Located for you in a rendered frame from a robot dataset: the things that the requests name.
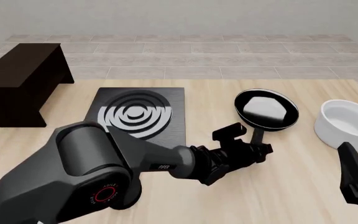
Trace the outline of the black frying pan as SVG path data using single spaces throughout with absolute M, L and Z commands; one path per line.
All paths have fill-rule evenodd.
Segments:
M 254 128 L 251 143 L 262 143 L 264 132 L 277 132 L 293 126 L 299 119 L 297 105 L 276 91 L 254 88 L 242 91 L 234 100 L 241 119 Z

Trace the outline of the flat black stove plate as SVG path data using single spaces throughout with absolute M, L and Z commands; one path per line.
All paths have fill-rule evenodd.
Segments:
M 85 121 L 172 149 L 186 144 L 182 87 L 101 87 Z

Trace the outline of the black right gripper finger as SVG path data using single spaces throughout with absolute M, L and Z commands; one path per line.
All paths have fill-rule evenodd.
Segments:
M 341 186 L 358 185 L 358 152 L 349 142 L 337 149 L 341 164 Z

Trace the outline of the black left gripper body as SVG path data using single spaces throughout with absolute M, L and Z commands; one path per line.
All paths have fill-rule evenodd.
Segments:
M 264 143 L 250 143 L 252 157 L 259 164 L 265 162 L 267 154 L 273 153 L 272 145 Z

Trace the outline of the dark brown wooden cabinet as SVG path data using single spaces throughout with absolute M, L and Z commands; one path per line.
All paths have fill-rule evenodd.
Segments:
M 59 43 L 18 44 L 0 58 L 0 128 L 44 128 L 40 109 L 59 84 L 74 83 Z

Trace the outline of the white round bowl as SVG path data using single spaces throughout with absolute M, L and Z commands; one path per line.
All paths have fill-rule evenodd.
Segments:
M 348 142 L 358 151 L 358 104 L 348 100 L 325 101 L 320 107 L 314 131 L 333 149 Z

